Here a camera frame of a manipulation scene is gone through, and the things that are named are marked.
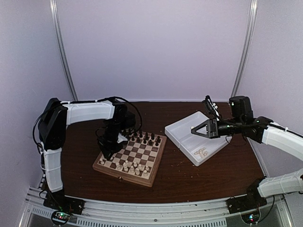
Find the white tall piece carried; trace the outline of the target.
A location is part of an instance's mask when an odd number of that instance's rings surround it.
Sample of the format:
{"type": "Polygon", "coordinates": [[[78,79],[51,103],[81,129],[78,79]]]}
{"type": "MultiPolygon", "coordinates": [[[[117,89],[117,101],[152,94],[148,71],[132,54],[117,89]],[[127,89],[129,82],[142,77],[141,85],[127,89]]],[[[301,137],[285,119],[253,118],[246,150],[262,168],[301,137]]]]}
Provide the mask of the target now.
{"type": "Polygon", "coordinates": [[[125,171],[125,172],[128,172],[128,171],[129,171],[129,162],[128,162],[128,160],[126,160],[126,161],[123,163],[123,167],[124,167],[124,171],[125,171]]]}

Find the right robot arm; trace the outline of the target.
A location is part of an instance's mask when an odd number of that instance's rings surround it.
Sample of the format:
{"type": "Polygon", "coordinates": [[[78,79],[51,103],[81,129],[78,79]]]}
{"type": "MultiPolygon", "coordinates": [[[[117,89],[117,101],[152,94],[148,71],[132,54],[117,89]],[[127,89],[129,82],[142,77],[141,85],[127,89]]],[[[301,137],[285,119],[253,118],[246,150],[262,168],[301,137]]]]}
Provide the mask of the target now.
{"type": "MultiPolygon", "coordinates": [[[[229,99],[231,119],[222,118],[210,96],[206,96],[203,103],[212,118],[192,128],[192,134],[208,139],[241,134],[257,143],[273,146],[302,160],[302,135],[282,127],[267,117],[255,118],[249,97],[234,96],[229,99]]],[[[243,197],[242,203],[249,209],[254,208],[261,198],[293,192],[302,193],[303,171],[300,169],[290,174],[258,180],[253,190],[243,197]]]]}

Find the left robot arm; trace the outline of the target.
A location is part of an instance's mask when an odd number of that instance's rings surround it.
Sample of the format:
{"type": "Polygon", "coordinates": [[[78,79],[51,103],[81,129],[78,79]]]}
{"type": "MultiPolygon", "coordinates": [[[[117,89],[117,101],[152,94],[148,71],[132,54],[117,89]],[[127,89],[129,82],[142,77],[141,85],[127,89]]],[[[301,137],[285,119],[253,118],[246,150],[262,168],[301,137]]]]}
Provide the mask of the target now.
{"type": "Polygon", "coordinates": [[[102,135],[96,135],[97,144],[105,160],[122,149],[126,142],[124,130],[133,130],[135,114],[129,111],[126,100],[112,96],[97,100],[60,101],[51,98],[38,117],[36,125],[39,139],[35,141],[42,155],[42,170],[46,177],[50,195],[49,201],[58,210],[68,206],[68,199],[60,194],[63,191],[61,157],[70,127],[80,123],[103,121],[102,135]]]}

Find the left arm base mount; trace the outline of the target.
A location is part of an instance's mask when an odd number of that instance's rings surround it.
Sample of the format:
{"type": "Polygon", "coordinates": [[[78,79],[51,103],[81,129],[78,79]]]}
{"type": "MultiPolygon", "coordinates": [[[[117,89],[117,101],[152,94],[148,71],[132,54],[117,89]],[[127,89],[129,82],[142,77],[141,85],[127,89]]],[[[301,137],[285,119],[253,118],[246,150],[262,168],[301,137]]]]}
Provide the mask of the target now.
{"type": "Polygon", "coordinates": [[[47,191],[43,205],[54,210],[63,211],[68,214],[81,215],[85,201],[65,196],[64,189],[57,192],[47,191]]]}

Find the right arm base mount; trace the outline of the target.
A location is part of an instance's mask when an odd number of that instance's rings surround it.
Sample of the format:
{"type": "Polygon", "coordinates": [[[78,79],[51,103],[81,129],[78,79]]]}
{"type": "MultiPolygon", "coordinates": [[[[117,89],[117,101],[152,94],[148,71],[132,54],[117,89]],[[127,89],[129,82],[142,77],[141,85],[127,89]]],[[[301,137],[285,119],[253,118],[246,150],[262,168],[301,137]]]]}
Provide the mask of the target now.
{"type": "Polygon", "coordinates": [[[255,180],[247,189],[246,195],[230,197],[226,203],[230,214],[257,209],[267,205],[266,198],[260,196],[258,186],[264,178],[255,180]]]}

